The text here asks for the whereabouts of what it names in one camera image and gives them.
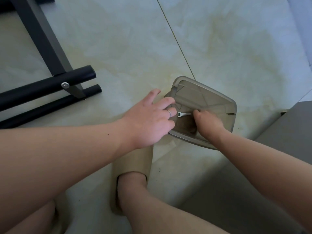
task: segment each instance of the forearm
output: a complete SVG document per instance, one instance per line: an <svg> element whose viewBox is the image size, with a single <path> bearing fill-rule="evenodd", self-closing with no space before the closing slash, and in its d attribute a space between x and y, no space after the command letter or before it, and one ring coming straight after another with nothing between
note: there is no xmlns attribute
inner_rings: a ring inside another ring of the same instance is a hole
<svg viewBox="0 0 312 234"><path fill-rule="evenodd" d="M224 132L218 148L264 196L312 230L312 166L255 141Z"/></svg>
<svg viewBox="0 0 312 234"><path fill-rule="evenodd" d="M1 130L0 227L23 219L132 148L120 121Z"/></svg>

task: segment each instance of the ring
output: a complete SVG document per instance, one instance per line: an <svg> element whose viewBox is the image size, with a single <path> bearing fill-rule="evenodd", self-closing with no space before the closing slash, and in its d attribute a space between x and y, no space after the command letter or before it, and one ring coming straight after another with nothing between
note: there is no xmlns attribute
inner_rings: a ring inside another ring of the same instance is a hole
<svg viewBox="0 0 312 234"><path fill-rule="evenodd" d="M171 117L171 112L170 112L169 110L167 110L167 109L164 109L164 110L168 111L168 112L170 113L170 117ZM170 117L169 117L169 118L170 118Z"/></svg>

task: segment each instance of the wrench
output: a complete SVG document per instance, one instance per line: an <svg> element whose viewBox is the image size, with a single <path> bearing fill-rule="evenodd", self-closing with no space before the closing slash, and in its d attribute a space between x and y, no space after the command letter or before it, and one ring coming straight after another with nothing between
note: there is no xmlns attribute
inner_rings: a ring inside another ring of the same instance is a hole
<svg viewBox="0 0 312 234"><path fill-rule="evenodd" d="M178 117L182 117L182 116L190 116L192 115L192 113L182 113L182 112L178 112Z"/></svg>

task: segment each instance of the beige slipper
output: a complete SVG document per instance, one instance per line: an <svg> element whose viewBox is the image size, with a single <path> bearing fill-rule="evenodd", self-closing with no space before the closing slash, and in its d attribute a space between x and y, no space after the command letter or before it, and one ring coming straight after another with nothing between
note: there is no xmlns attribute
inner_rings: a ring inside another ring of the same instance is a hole
<svg viewBox="0 0 312 234"><path fill-rule="evenodd" d="M110 197L111 210L113 213L124 215L117 204L118 177L128 172L139 172L146 176L146 181L148 182L152 166L153 148L152 145L146 148L136 149L113 162Z"/></svg>

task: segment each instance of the leg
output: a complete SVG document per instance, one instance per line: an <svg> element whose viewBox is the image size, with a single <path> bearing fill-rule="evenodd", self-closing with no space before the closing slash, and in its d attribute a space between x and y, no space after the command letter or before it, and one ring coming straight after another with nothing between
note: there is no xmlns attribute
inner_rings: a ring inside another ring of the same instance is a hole
<svg viewBox="0 0 312 234"><path fill-rule="evenodd" d="M25 218L5 234L45 234L51 228L55 212L55 203L50 201L45 206Z"/></svg>
<svg viewBox="0 0 312 234"><path fill-rule="evenodd" d="M205 220L158 200L147 191L146 185L146 176L142 173L125 173L118 179L119 205L135 234L227 233Z"/></svg>

